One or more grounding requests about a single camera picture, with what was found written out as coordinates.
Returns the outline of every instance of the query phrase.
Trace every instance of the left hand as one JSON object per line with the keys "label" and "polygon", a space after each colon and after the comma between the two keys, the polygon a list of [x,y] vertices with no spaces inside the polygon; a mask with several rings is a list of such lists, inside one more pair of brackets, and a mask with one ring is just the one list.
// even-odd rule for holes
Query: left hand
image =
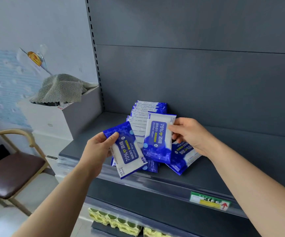
{"label": "left hand", "polygon": [[78,166],[88,168],[93,178],[101,173],[106,157],[111,156],[109,148],[115,143],[119,134],[115,132],[106,139],[103,132],[98,133],[87,141]]}

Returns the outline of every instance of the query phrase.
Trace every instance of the hand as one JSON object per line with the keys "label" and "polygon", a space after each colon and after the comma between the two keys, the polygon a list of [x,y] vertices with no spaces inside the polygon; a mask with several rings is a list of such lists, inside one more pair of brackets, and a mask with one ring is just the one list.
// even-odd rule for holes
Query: hand
{"label": "hand", "polygon": [[109,148],[115,143],[119,134],[115,132],[106,139],[103,132],[98,133],[87,141],[78,166],[87,168],[93,178],[101,173],[106,157],[111,156]]}
{"label": "hand", "polygon": [[169,125],[168,129],[173,132],[172,139],[178,143],[188,142],[200,153],[210,157],[214,140],[217,140],[200,123],[191,118],[177,118],[174,125]]}

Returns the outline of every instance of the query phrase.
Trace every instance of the chair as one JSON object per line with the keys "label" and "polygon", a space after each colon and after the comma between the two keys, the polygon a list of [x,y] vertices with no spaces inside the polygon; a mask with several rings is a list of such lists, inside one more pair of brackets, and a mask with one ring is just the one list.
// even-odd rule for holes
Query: chair
{"label": "chair", "polygon": [[[41,157],[29,155],[20,150],[8,139],[6,134],[24,135],[31,148],[35,148]],[[0,131],[1,137],[15,150],[14,154],[0,160],[0,204],[7,205],[3,200],[8,200],[27,216],[31,212],[19,203],[15,197],[45,168],[48,166],[45,154],[36,144],[31,133],[22,129],[8,129]]]}

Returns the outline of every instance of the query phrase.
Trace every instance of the chair backrest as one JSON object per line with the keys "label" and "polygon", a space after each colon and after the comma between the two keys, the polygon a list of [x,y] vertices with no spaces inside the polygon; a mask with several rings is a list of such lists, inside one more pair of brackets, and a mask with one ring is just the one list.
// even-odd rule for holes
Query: chair backrest
{"label": "chair backrest", "polygon": [[14,145],[14,143],[6,137],[7,134],[16,134],[16,135],[24,135],[27,140],[28,140],[28,143],[29,143],[29,146],[31,148],[35,148],[36,151],[38,152],[38,154],[45,160],[46,160],[46,156],[45,154],[43,153],[42,149],[36,144],[35,142],[35,139],[34,139],[34,136],[25,131],[25,130],[22,130],[22,129],[7,129],[7,130],[3,130],[3,131],[0,131],[0,136],[16,151],[16,152],[20,152],[20,150],[17,148],[16,145]]}

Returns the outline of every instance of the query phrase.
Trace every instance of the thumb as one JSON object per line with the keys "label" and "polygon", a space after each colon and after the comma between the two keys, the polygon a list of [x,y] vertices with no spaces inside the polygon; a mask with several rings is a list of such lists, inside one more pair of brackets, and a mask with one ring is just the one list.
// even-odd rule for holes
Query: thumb
{"label": "thumb", "polygon": [[109,148],[112,146],[112,144],[115,143],[115,141],[117,140],[119,136],[119,133],[118,132],[115,132],[113,135],[111,135],[110,137],[108,137],[104,142],[103,142],[103,145],[105,148]]}
{"label": "thumb", "polygon": [[185,127],[182,125],[169,125],[168,129],[174,133],[177,133],[177,134],[181,134],[181,135],[186,134]]}

